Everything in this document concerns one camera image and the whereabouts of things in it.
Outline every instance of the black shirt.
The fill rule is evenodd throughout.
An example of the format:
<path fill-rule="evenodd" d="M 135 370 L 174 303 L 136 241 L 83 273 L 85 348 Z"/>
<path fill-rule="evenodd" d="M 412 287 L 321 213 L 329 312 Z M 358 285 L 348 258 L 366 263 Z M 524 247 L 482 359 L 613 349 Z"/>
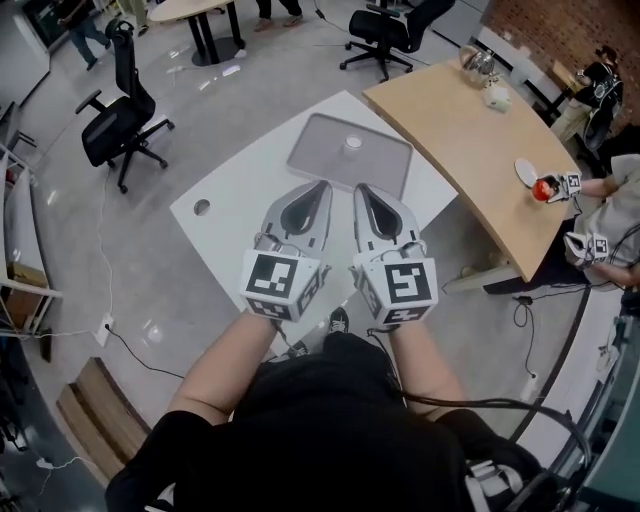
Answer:
<path fill-rule="evenodd" d="M 611 67 L 601 63 L 594 62 L 587 69 L 584 70 L 584 76 L 591 79 L 591 85 L 580 89 L 576 95 L 575 99 L 580 103 L 584 103 L 585 105 L 589 105 L 590 107 L 597 108 L 600 106 L 600 100 L 595 97 L 594 91 L 596 86 L 605 80 L 607 77 L 613 75 L 613 70 Z"/>
<path fill-rule="evenodd" d="M 177 411 L 111 481 L 110 512 L 140 512 L 176 483 L 175 510 L 472 510 L 467 459 L 539 471 L 474 412 L 436 423 L 406 409 L 384 372 L 331 354 L 263 365 L 232 422 Z"/>
<path fill-rule="evenodd" d="M 70 30 L 77 27 L 78 25 L 80 25 L 80 23 L 82 23 L 89 17 L 89 13 L 91 12 L 89 1 L 90 0 L 85 0 L 85 3 L 82 5 L 82 7 L 80 7 L 80 9 L 78 9 L 78 12 L 73 15 L 73 18 L 71 18 L 68 23 L 64 24 L 67 29 Z M 61 20 L 65 19 L 67 16 L 69 16 L 69 14 L 71 14 L 71 11 L 73 11 L 79 3 L 80 0 L 62 0 L 62 2 L 56 2 L 54 4 L 56 16 L 58 16 L 58 18 L 60 18 Z"/>

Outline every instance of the plastic tray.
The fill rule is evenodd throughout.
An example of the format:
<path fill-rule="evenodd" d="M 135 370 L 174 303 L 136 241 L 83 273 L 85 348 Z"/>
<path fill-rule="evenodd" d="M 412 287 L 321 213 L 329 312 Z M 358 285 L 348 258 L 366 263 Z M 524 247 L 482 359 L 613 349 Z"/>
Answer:
<path fill-rule="evenodd" d="M 402 199 L 413 147 L 343 119 L 311 114 L 287 166 L 311 179 L 324 179 L 352 191 L 368 183 Z"/>

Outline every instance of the black cable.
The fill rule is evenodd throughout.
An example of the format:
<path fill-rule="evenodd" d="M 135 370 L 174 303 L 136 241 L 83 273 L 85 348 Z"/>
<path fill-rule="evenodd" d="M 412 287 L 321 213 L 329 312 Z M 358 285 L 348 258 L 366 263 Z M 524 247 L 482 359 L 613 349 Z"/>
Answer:
<path fill-rule="evenodd" d="M 370 338 L 373 338 L 374 340 L 376 340 L 378 342 L 378 345 L 380 345 L 380 348 L 382 349 L 382 351 L 385 353 L 385 355 L 387 356 L 387 359 L 389 360 L 389 366 L 391 366 L 391 370 L 393 371 L 393 376 L 396 378 L 396 381 L 398 382 L 398 384 L 400 383 L 400 377 L 398 377 L 398 372 L 396 372 L 396 367 L 393 364 L 393 359 L 391 358 L 391 354 L 389 354 L 389 351 L 387 350 L 387 348 L 382 344 L 382 340 L 380 338 L 378 338 L 378 336 L 376 336 L 374 334 L 374 330 L 373 329 L 367 329 L 367 336 Z"/>
<path fill-rule="evenodd" d="M 167 370 L 161 370 L 159 368 L 151 368 L 151 366 L 148 366 L 144 363 L 144 361 L 142 361 L 142 359 L 140 359 L 137 355 L 135 355 L 133 353 L 133 350 L 131 350 L 129 348 L 129 345 L 127 345 L 127 342 L 124 341 L 124 338 L 122 336 L 120 336 L 118 333 L 113 332 L 111 330 L 111 328 L 109 327 L 108 324 L 105 324 L 105 328 L 107 329 L 107 331 L 109 331 L 111 334 L 113 334 L 114 336 L 116 336 L 117 338 L 120 338 L 120 341 L 122 341 L 122 343 L 124 343 L 124 346 L 127 347 L 127 350 L 129 351 L 129 353 L 136 359 L 136 361 L 138 361 L 142 366 L 144 366 L 147 370 L 151 370 L 154 372 L 160 372 L 160 373 L 166 373 L 167 375 L 173 375 L 174 377 L 178 377 L 179 379 L 184 379 L 184 377 L 182 375 L 178 375 L 177 373 L 173 373 Z"/>
<path fill-rule="evenodd" d="M 436 407 L 464 407 L 470 409 L 516 409 L 544 414 L 548 418 L 562 425 L 571 433 L 571 435 L 573 435 L 573 437 L 580 445 L 582 453 L 584 454 L 583 466 L 589 467 L 591 463 L 591 447 L 584 437 L 584 434 L 568 416 L 562 414 L 559 411 L 556 411 L 555 409 L 551 409 L 550 407 L 545 407 L 544 405 L 537 404 L 528 404 L 526 402 L 521 402 L 520 400 L 514 400 L 512 398 L 489 398 L 486 400 L 451 401 L 412 395 L 411 393 L 407 393 L 405 391 L 401 391 L 401 393 L 402 396 L 407 400 L 424 405 L 433 405 Z"/>
<path fill-rule="evenodd" d="M 518 315 L 518 311 L 520 310 L 520 308 L 524 308 L 524 322 L 522 323 L 518 323 L 518 321 L 516 320 L 516 317 Z M 536 337 L 536 323 L 533 318 L 533 311 L 531 311 L 531 308 L 529 307 L 528 303 L 518 302 L 518 305 L 513 310 L 513 323 L 516 324 L 521 329 L 524 329 L 527 326 L 527 323 L 529 322 L 529 316 L 531 317 L 531 341 L 529 341 L 529 350 L 527 351 L 527 357 L 524 360 L 524 369 L 527 370 L 527 373 L 535 379 L 536 374 L 529 369 L 529 357 L 531 357 L 531 351 L 533 350 L 533 341 L 535 340 L 535 337 Z"/>
<path fill-rule="evenodd" d="M 578 215 L 582 215 L 584 212 L 582 211 L 582 208 L 580 208 L 580 203 L 578 203 L 578 196 L 573 196 L 573 204 L 576 207 L 576 210 L 578 210 Z"/>

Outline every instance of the white cable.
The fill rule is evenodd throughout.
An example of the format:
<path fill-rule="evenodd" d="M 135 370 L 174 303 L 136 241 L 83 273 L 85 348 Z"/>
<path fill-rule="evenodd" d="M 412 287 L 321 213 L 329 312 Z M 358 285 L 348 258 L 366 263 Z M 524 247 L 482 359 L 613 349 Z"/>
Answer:
<path fill-rule="evenodd" d="M 109 259 L 107 255 L 104 253 L 104 248 L 102 245 L 102 233 L 100 233 L 100 229 L 102 228 L 102 219 L 104 218 L 104 209 L 107 204 L 107 183 L 109 183 L 109 176 L 111 176 L 111 172 L 107 173 L 107 178 L 104 180 L 104 190 L 102 191 L 102 206 L 100 208 L 100 219 L 98 220 L 98 241 L 100 242 L 100 253 L 104 258 L 104 262 L 109 267 L 109 316 L 113 314 L 113 267 L 111 263 L 109 263 Z"/>
<path fill-rule="evenodd" d="M 100 243 L 100 253 L 104 258 L 104 261 L 107 264 L 107 267 L 109 267 L 109 316 L 113 314 L 113 267 L 111 266 L 111 263 L 109 263 L 109 259 L 107 258 L 107 255 L 104 253 L 103 244 L 102 244 L 102 234 L 100 232 L 100 229 L 102 228 L 102 220 L 104 219 L 104 210 L 107 204 L 107 184 L 109 183 L 110 175 L 111 175 L 110 172 L 107 173 L 107 178 L 104 180 L 104 187 L 102 191 L 102 205 L 100 207 L 100 217 L 98 219 L 98 241 Z M 52 334 L 40 334 L 38 336 L 23 335 L 15 328 L 15 326 L 12 325 L 12 327 L 17 335 L 16 337 L 20 340 L 26 340 L 29 338 L 39 339 L 39 338 L 46 338 L 46 337 L 56 338 L 59 336 L 77 336 L 78 334 L 92 334 L 94 338 L 96 337 L 96 333 L 89 330 L 75 331 L 75 332 L 58 332 L 58 333 L 52 333 Z"/>
<path fill-rule="evenodd" d="M 90 461 L 90 460 L 87 460 L 87 459 L 84 459 L 84 458 L 82 458 L 82 457 L 74 457 L 74 458 L 73 458 L 73 459 L 71 459 L 69 462 L 66 462 L 66 463 L 62 464 L 61 466 L 52 466 L 52 467 L 51 467 L 51 468 L 49 468 L 49 470 L 48 470 L 48 471 L 49 471 L 49 474 L 48 474 L 48 475 L 47 475 L 47 477 L 44 479 L 44 482 L 42 483 L 42 489 L 40 489 L 40 492 L 39 492 L 39 493 L 38 493 L 38 495 L 36 496 L 36 500 L 37 500 L 38 498 L 40 498 L 40 496 L 42 496 L 42 495 L 43 495 L 44 490 L 45 490 L 45 488 L 47 487 L 47 482 L 49 481 L 49 478 L 51 478 L 51 474 L 52 474 L 55 470 L 57 470 L 57 469 L 64 469 L 64 468 L 66 468 L 67 466 L 69 466 L 70 464 L 74 463 L 74 462 L 75 462 L 75 461 L 77 461 L 77 460 L 83 460 L 84 462 L 87 462 L 87 463 L 91 464 L 92 466 L 95 466 L 96 468 L 98 467 L 98 466 L 96 466 L 95 462 Z"/>

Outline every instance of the red apple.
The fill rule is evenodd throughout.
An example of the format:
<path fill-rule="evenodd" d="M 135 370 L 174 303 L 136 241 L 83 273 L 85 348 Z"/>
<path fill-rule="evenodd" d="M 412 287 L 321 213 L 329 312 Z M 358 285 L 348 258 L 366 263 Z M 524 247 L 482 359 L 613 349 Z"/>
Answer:
<path fill-rule="evenodd" d="M 535 197 L 538 201 L 546 201 L 553 195 L 553 189 L 544 180 L 536 181 L 531 189 L 531 192 L 533 193 L 533 197 Z"/>

